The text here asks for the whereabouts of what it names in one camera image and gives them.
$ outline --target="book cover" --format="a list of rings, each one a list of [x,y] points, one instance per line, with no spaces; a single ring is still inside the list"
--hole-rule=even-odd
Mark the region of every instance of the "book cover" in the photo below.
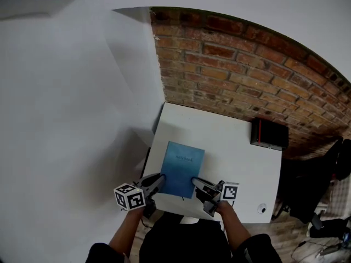
[[[169,141],[161,168],[166,182],[160,193],[191,199],[195,187],[191,178],[199,175],[204,154],[202,149]]]

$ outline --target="white table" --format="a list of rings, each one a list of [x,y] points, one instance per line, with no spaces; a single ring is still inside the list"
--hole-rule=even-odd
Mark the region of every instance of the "white table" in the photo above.
[[[204,149],[199,177],[218,183],[240,183],[234,209],[243,223],[268,223],[278,189],[281,151],[250,144],[251,123],[193,108],[165,103],[152,143],[144,176],[159,173],[169,141]],[[203,204],[192,199],[158,193],[153,196],[160,210],[213,219]],[[258,212],[265,204],[266,211]],[[215,213],[214,220],[222,218]]]

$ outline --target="black chair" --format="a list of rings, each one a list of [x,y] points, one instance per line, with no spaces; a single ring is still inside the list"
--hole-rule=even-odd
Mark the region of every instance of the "black chair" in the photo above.
[[[290,211],[292,217],[300,219],[304,224],[311,222],[317,230],[322,227],[314,211],[328,189],[333,174],[339,178],[346,178],[350,174],[351,168],[346,167],[345,160],[351,153],[351,143],[350,140],[345,141],[343,148],[343,138],[339,138],[320,158],[306,161],[282,160],[278,190],[282,206],[277,215],[272,216],[272,220],[283,211]]]

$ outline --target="white wall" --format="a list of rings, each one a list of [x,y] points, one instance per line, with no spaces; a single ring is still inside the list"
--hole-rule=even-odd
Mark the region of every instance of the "white wall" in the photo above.
[[[93,10],[188,7],[237,16],[299,41],[351,79],[351,0],[86,0]]]
[[[124,218],[112,189],[139,176],[161,100],[138,105],[84,0],[0,9],[0,257],[84,262]]]

